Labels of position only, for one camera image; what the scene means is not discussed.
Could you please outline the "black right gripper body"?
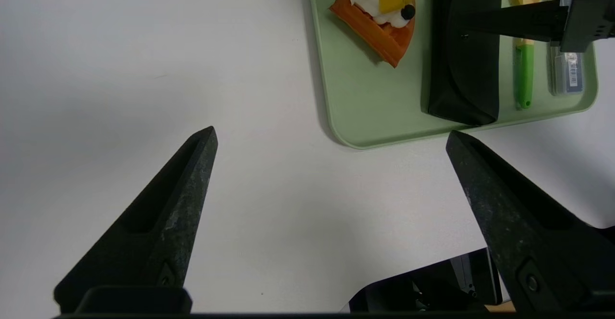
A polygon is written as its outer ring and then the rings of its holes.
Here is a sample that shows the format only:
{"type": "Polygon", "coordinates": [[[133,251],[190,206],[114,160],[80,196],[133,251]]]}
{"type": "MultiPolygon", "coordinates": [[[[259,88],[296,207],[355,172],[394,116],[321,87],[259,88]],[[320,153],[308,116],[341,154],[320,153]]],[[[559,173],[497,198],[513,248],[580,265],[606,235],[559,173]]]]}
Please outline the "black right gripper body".
{"type": "Polygon", "coordinates": [[[572,0],[560,41],[562,52],[585,52],[599,39],[615,34],[615,0],[572,0]]]}

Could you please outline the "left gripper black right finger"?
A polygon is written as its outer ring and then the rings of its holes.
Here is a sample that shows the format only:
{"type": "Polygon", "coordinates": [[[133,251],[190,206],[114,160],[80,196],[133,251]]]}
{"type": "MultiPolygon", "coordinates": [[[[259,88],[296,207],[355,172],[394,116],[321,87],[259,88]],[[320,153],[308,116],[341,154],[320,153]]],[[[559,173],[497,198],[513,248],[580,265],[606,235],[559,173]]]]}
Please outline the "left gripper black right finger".
{"type": "Polygon", "coordinates": [[[446,152],[518,313],[613,313],[615,248],[478,139],[446,152]]]}

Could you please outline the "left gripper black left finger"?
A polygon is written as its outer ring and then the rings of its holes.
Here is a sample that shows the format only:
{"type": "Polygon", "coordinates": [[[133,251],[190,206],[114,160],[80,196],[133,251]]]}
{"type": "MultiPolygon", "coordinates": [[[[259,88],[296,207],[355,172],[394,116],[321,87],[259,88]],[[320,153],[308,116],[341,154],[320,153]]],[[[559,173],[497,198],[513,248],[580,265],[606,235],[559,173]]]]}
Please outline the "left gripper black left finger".
{"type": "Polygon", "coordinates": [[[62,315],[188,315],[184,287],[217,154],[191,135],[53,291],[62,315]]]}

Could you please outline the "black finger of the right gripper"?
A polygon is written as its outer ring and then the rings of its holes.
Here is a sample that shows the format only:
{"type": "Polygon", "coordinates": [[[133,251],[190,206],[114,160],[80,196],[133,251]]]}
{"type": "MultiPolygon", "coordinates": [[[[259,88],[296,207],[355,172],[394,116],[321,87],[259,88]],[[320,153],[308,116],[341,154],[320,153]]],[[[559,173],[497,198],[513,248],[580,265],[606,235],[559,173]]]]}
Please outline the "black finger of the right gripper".
{"type": "Polygon", "coordinates": [[[548,0],[464,14],[459,19],[459,36],[472,33],[505,35],[542,42],[562,42],[569,34],[570,8],[548,0]]]}

